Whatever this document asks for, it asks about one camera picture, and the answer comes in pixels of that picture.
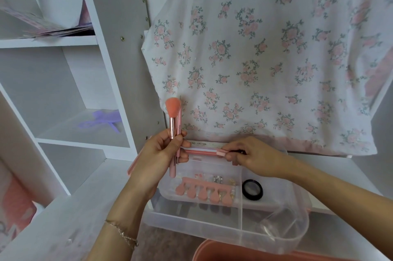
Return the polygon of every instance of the brush bristles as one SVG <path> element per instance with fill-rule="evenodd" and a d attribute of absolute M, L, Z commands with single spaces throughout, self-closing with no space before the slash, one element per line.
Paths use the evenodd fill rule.
<path fill-rule="evenodd" d="M 170 97 L 165 101 L 165 106 L 167 107 L 168 115 L 170 118 L 176 118 L 181 105 L 182 103 L 176 97 Z"/>

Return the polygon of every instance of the hand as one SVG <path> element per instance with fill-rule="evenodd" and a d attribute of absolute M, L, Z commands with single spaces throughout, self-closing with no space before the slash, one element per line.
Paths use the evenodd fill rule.
<path fill-rule="evenodd" d="M 290 156 L 254 137 L 231 142 L 224 145 L 222 149 L 228 151 L 242 149 L 246 151 L 246 155 L 227 153 L 225 158 L 228 162 L 232 161 L 233 165 L 240 164 L 260 176 L 284 178 L 286 177 L 288 164 L 291 161 Z"/>
<path fill-rule="evenodd" d="M 166 129 L 151 137 L 134 161 L 135 167 L 127 184 L 138 189 L 146 199 L 151 199 L 180 146 L 191 147 L 191 143 L 183 139 L 186 135 L 187 132 L 182 131 L 181 135 L 170 140 L 169 129 Z M 187 161 L 188 153 L 181 149 L 179 162 Z"/>

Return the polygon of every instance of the floral fabric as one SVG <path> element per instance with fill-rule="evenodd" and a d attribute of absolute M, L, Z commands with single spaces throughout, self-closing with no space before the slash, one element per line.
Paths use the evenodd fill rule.
<path fill-rule="evenodd" d="M 142 51 L 162 109 L 180 97 L 191 138 L 375 154 L 369 103 L 391 16 L 393 0 L 168 0 Z"/>

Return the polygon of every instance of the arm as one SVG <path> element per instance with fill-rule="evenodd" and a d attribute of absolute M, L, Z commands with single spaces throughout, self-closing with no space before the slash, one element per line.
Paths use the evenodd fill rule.
<path fill-rule="evenodd" d="M 169 140 L 169 130 L 160 132 L 146 142 L 131 173 L 131 177 L 120 192 L 106 218 L 115 224 L 127 237 L 136 239 L 139 231 L 143 210 L 147 202 L 156 192 L 158 182 L 166 173 L 176 151 L 191 144 L 183 140 L 186 132 Z M 180 163 L 188 161 L 188 154 L 182 149 Z M 129 261 L 134 251 L 120 235 L 117 228 L 104 223 L 96 242 L 86 261 Z"/>
<path fill-rule="evenodd" d="M 303 187 L 393 260 L 392 200 L 326 174 L 253 137 L 222 149 L 243 149 L 247 155 L 227 153 L 225 158 L 260 176 L 287 179 Z"/>

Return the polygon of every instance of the right hand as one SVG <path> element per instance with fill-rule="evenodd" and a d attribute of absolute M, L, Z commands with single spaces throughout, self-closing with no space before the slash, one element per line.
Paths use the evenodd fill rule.
<path fill-rule="evenodd" d="M 240 164 L 259 176 L 284 178 L 291 161 L 290 156 L 254 137 L 233 141 L 224 145 L 222 149 L 246 151 L 246 155 L 230 152 L 225 155 L 225 158 L 233 165 Z"/>

